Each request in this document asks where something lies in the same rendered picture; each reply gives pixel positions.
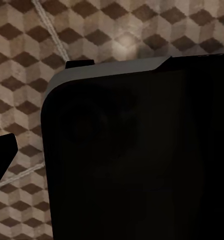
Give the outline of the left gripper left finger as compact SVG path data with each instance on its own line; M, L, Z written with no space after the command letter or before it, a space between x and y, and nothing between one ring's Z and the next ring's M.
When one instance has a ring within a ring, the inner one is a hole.
M18 146L13 133L0 136L0 180L18 153Z

